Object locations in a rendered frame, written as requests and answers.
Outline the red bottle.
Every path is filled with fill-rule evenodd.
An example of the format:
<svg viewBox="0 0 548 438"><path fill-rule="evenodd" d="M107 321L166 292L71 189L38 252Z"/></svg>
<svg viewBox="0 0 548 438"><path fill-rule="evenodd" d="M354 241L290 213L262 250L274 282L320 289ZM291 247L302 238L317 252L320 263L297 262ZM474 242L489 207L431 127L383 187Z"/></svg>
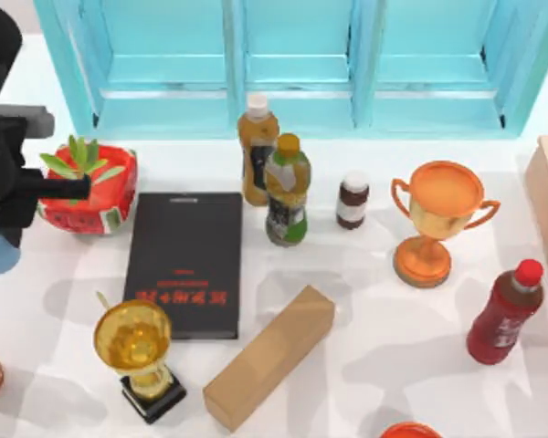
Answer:
<svg viewBox="0 0 548 438"><path fill-rule="evenodd" d="M467 349L474 360L485 365L505 360L523 324L542 305L542 277L542 264L535 259L524 259L515 269L495 279L489 300L467 335Z"/></svg>

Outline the black book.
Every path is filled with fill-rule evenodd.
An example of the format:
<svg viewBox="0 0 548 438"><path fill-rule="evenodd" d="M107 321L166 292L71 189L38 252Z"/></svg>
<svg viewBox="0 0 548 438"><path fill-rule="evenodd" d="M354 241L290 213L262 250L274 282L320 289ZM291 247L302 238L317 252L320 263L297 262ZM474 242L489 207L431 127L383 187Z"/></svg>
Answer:
<svg viewBox="0 0 548 438"><path fill-rule="evenodd" d="M153 302L173 339L236 339L240 193L140 193L123 297Z"/></svg>

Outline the orange round object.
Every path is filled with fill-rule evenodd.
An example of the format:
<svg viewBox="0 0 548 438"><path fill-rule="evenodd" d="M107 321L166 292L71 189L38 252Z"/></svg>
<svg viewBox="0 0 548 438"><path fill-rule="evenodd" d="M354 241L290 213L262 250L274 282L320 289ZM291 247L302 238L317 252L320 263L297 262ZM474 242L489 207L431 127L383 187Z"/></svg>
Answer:
<svg viewBox="0 0 548 438"><path fill-rule="evenodd" d="M419 422L400 422L385 429L379 438L443 438L431 427Z"/></svg>

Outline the gold trophy with black base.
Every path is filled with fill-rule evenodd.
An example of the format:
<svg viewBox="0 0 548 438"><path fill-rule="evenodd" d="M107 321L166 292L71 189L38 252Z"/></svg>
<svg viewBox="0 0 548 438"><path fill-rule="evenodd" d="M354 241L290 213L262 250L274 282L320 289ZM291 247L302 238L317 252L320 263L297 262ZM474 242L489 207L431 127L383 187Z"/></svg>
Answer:
<svg viewBox="0 0 548 438"><path fill-rule="evenodd" d="M132 299L112 306L100 291L96 295L105 313L93 333L94 349L121 376L124 397L152 424L187 394L165 364L171 320L152 301Z"/></svg>

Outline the amber bottle with white cap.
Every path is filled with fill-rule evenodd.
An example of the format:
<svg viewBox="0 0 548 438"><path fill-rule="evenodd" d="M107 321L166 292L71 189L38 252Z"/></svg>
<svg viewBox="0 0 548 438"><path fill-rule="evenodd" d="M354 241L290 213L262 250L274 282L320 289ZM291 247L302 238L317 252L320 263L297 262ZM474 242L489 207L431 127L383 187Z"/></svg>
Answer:
<svg viewBox="0 0 548 438"><path fill-rule="evenodd" d="M237 134L244 159L244 197L253 206L264 206L267 204L264 168L279 136L279 121L265 94L248 95L246 111L237 122Z"/></svg>

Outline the orange trophy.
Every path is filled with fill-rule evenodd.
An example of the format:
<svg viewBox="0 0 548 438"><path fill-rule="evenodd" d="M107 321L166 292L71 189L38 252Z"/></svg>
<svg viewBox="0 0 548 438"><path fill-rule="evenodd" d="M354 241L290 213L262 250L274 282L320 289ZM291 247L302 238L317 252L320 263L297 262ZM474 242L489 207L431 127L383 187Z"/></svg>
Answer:
<svg viewBox="0 0 548 438"><path fill-rule="evenodd" d="M408 182L394 178L391 195L418 232L398 245L393 266L405 283L416 288L446 281L452 259L443 242L485 224L501 207L500 202L484 198L483 184L472 170L450 161L427 162Z"/></svg>

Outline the small brown bottle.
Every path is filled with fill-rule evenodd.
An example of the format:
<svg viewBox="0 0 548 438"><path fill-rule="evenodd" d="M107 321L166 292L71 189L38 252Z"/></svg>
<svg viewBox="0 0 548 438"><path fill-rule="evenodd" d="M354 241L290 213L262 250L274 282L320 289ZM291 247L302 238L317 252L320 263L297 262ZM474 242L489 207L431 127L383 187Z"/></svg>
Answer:
<svg viewBox="0 0 548 438"><path fill-rule="evenodd" d="M353 230L362 225L370 193L367 176L358 171L344 175L339 186L336 221L339 226Z"/></svg>

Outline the red plant pot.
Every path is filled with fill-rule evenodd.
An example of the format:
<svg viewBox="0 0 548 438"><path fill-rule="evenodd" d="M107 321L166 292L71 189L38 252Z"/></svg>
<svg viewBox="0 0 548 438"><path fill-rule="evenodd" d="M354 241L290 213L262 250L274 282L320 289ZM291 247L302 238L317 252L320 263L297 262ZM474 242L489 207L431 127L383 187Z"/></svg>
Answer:
<svg viewBox="0 0 548 438"><path fill-rule="evenodd" d="M87 175L91 181L86 200L39 200L42 219L64 231L90 235L112 234L127 220L138 179L135 151L69 136L55 153L40 157L50 179L74 182Z"/></svg>

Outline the light blue rack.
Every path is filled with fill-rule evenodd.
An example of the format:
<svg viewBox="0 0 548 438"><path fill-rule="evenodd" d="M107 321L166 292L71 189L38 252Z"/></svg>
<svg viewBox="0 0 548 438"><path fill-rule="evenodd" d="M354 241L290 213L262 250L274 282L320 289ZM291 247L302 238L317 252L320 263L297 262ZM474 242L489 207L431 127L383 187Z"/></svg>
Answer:
<svg viewBox="0 0 548 438"><path fill-rule="evenodd" d="M226 138L261 93L314 138L518 136L548 0L34 0L76 132Z"/></svg>

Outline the green bottle with yellow cap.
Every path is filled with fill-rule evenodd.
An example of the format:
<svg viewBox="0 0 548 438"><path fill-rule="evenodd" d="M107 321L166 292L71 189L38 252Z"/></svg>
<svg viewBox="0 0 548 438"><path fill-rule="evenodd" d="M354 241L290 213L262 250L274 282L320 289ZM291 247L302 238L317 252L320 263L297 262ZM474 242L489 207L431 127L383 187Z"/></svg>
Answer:
<svg viewBox="0 0 548 438"><path fill-rule="evenodd" d="M308 231L307 193L311 185L311 163L292 133L278 137L267 159L264 177L268 213L266 232L274 245L298 245Z"/></svg>

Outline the brown cardboard box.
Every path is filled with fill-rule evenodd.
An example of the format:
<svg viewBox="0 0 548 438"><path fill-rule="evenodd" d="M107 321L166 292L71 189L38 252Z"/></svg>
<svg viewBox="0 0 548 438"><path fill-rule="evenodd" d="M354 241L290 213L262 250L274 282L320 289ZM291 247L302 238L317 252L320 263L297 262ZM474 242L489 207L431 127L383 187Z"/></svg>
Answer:
<svg viewBox="0 0 548 438"><path fill-rule="evenodd" d="M306 286L204 388L208 412L235 432L331 330L335 303Z"/></svg>

